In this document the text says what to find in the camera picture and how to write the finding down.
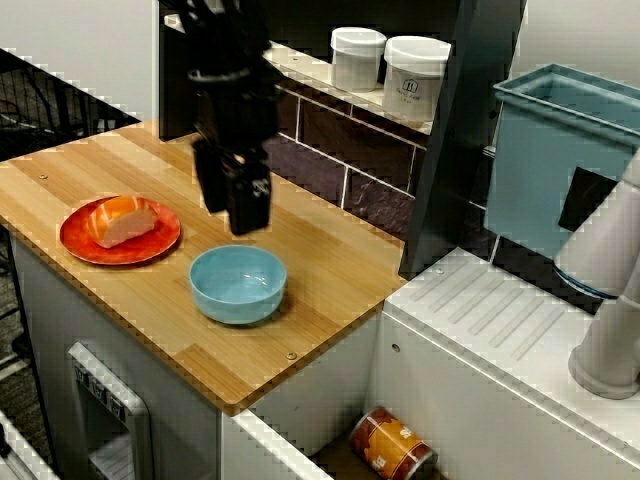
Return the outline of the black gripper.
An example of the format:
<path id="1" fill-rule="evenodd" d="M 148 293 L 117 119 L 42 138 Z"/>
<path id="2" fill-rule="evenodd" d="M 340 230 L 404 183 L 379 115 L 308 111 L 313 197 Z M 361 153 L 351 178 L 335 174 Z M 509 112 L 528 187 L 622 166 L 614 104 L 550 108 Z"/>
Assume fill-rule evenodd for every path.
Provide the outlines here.
<path id="1" fill-rule="evenodd" d="M 219 75 L 193 69 L 188 79 L 197 96 L 202 138 L 193 143 L 194 163 L 207 210 L 226 211 L 234 235 L 266 227 L 271 172 L 263 144 L 279 130 L 281 73 L 273 66 Z"/>

